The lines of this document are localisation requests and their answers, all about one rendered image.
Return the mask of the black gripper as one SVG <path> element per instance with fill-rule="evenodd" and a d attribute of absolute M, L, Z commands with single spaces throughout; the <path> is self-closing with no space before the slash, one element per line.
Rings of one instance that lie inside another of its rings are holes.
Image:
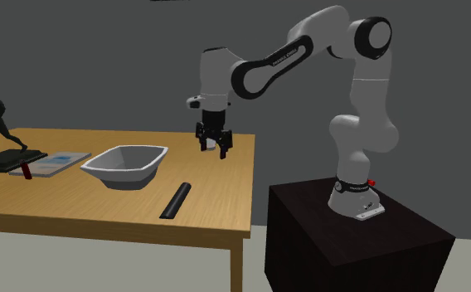
<path fill-rule="evenodd" d="M 201 151 L 207 150 L 207 139 L 218 139 L 220 146 L 220 159 L 225 159 L 230 148 L 233 147 L 232 131 L 224 130 L 226 112 L 202 111 L 202 121 L 196 124 L 195 136 L 201 145 Z"/>

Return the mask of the wooden table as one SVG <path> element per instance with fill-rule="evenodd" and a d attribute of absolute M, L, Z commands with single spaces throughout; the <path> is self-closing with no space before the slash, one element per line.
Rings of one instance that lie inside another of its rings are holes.
<path fill-rule="evenodd" d="M 231 253 L 231 292 L 243 288 L 243 242 L 250 237 L 255 138 L 237 134 L 225 159 L 203 152 L 191 133 L 17 129 L 49 153 L 98 155 L 118 145 L 168 147 L 157 175 L 138 191 L 116 191 L 74 166 L 52 178 L 0 173 L 0 231 L 194 246 Z M 182 183 L 192 189 L 174 219 L 160 219 Z"/>

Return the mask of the black cylinder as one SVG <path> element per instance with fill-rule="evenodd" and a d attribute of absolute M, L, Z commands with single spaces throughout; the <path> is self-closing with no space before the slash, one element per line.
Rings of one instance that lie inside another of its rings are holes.
<path fill-rule="evenodd" d="M 176 190 L 175 194 L 172 196 L 172 199 L 166 205 L 159 218 L 174 219 L 191 189 L 192 185 L 189 182 L 183 182 L 178 190 Z"/>

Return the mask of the white angular bowl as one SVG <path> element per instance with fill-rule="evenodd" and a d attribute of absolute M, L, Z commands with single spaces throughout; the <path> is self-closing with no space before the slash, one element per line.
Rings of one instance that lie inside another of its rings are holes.
<path fill-rule="evenodd" d="M 140 190 L 154 179 L 167 153 L 165 146 L 119 145 L 93 157 L 80 169 L 107 188 Z"/>

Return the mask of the grey book with blue print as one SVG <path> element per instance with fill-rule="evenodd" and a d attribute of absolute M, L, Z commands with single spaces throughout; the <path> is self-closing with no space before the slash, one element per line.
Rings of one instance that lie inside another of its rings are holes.
<path fill-rule="evenodd" d="M 22 159 L 21 162 L 27 164 L 33 177 L 50 178 L 90 156 L 91 153 L 57 152 L 36 161 Z"/>

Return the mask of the dark robot stand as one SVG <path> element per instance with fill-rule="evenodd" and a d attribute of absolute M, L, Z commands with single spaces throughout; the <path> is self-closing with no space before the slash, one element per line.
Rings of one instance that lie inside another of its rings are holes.
<path fill-rule="evenodd" d="M 331 178 L 269 188 L 265 275 L 273 292 L 435 292 L 455 238 L 379 195 L 385 212 L 333 212 Z"/>

